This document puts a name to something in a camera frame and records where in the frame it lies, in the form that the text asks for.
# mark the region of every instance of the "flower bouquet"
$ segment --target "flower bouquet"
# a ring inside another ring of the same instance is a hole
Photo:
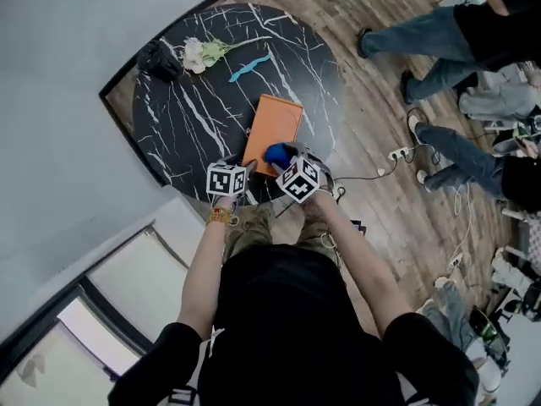
[[[194,72],[194,74],[202,74],[205,69],[214,66],[231,50],[262,39],[271,39],[271,36],[260,36],[234,45],[226,44],[219,39],[201,42],[196,37],[190,37],[184,41],[186,45],[183,47],[180,57],[185,69]]]

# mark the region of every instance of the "marker cube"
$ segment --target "marker cube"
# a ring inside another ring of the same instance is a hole
[[[297,203],[303,203],[320,187],[320,168],[307,159],[299,157],[282,175],[278,176],[276,183]]]
[[[246,168],[213,162],[206,172],[206,192],[214,195],[237,195],[244,192]]]

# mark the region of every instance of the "blue jeans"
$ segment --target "blue jeans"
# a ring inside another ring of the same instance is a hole
[[[460,185],[475,182],[496,199],[505,199],[501,188],[504,158],[482,151],[453,129],[418,123],[415,132],[423,143],[431,145],[453,162],[453,165],[426,178],[424,185],[428,189],[436,191],[445,186],[457,189]]]
[[[465,353],[478,335],[466,318],[466,311],[458,289],[455,283],[449,282],[437,293],[445,303],[447,317],[435,303],[425,305],[423,315],[432,322],[441,335]]]
[[[457,85],[481,70],[455,21],[454,8],[437,8],[394,27],[369,32],[358,46],[369,57],[392,52],[439,58],[423,80],[408,82],[405,99],[409,102]]]

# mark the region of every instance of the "black t-shirt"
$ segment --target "black t-shirt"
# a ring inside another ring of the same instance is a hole
[[[222,269],[215,329],[198,393],[208,405],[406,404],[397,372],[434,404],[473,405],[478,375],[421,315],[397,318],[383,341],[358,323],[339,270],[327,257],[287,245],[256,247]],[[110,404],[157,404],[183,388],[199,336],[167,326],[125,373]]]
[[[541,211],[541,160],[507,156],[501,175],[504,196],[522,209]]]
[[[488,4],[455,6],[455,19],[473,56],[494,72],[518,62],[541,63],[541,38],[536,31],[538,0],[503,0],[510,16],[496,14]]]
[[[455,6],[456,22],[475,60],[493,72],[512,63],[541,63],[541,36],[535,25],[540,14],[537,7],[504,17],[487,4]]]

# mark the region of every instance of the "round table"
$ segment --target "round table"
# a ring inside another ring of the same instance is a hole
[[[331,49],[314,30],[287,12],[249,3],[209,8],[183,19],[160,42],[180,59],[189,37],[227,44],[264,39],[230,51],[203,74],[184,71],[171,83],[139,71],[133,137],[165,182],[210,201],[206,169],[224,156],[242,157],[262,94],[302,104],[297,141],[321,160],[328,158],[343,115],[341,82]],[[230,82],[259,58],[267,60]],[[255,204],[281,195],[273,178],[256,173],[240,202]]]

